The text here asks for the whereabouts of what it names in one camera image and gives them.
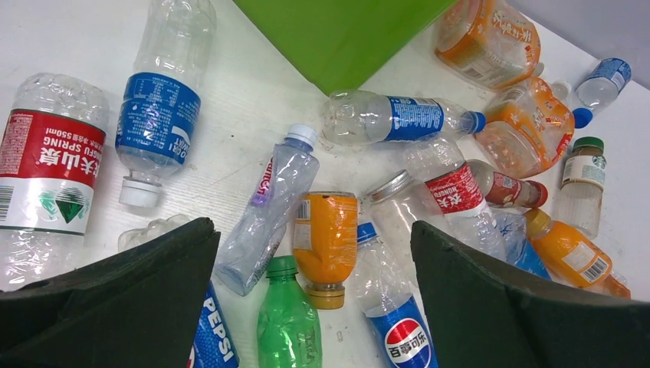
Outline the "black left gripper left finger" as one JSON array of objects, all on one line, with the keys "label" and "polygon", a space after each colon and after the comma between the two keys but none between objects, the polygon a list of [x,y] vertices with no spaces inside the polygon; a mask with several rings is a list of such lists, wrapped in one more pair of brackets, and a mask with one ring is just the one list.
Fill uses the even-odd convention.
[{"label": "black left gripper left finger", "polygon": [[1,294],[3,367],[184,367],[220,234],[194,219]]}]

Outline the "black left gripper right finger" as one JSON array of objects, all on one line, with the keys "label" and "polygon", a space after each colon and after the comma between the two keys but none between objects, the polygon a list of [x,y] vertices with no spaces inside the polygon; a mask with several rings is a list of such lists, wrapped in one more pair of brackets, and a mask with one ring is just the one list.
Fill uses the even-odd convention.
[{"label": "black left gripper right finger", "polygon": [[649,305],[568,287],[427,222],[411,250],[441,367],[647,367]]}]

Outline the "orange juice bottle barcode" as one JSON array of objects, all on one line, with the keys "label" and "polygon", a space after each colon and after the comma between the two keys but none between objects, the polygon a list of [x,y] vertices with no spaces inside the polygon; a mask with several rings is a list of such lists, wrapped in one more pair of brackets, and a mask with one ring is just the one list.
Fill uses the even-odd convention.
[{"label": "orange juice bottle barcode", "polygon": [[631,291],[615,276],[612,259],[576,228],[553,220],[541,209],[524,213],[527,238],[544,265],[576,288],[630,299]]}]

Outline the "green cap coffee bottle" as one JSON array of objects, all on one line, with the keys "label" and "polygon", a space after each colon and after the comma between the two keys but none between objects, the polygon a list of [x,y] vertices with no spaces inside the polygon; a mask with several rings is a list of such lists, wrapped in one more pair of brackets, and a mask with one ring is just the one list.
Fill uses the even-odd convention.
[{"label": "green cap coffee bottle", "polygon": [[593,240],[599,234],[606,181],[604,142],[594,136],[576,140],[564,161],[553,217]]}]

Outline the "small orange juice bottle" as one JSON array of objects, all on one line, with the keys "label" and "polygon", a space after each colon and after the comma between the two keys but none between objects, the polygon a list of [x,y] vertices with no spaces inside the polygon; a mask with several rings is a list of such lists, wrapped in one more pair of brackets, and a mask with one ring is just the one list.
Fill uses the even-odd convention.
[{"label": "small orange juice bottle", "polygon": [[358,201],[351,192],[307,192],[297,207],[293,254],[313,306],[336,310],[356,264]]}]

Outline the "crushed orange label bottle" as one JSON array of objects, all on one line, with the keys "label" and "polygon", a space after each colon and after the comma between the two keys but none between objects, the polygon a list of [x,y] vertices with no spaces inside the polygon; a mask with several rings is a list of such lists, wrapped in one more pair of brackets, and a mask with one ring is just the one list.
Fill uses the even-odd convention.
[{"label": "crushed orange label bottle", "polygon": [[501,172],[518,179],[558,163],[576,127],[573,112],[539,77],[499,92],[484,115],[485,127],[475,139]]}]

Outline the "small blue label bottle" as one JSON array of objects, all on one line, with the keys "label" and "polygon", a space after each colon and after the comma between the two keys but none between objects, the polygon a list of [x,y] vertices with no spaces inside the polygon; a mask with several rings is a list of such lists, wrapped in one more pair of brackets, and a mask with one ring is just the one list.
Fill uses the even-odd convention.
[{"label": "small blue label bottle", "polygon": [[575,128],[586,127],[620,95],[632,79],[631,65],[617,57],[602,59],[575,88]]}]

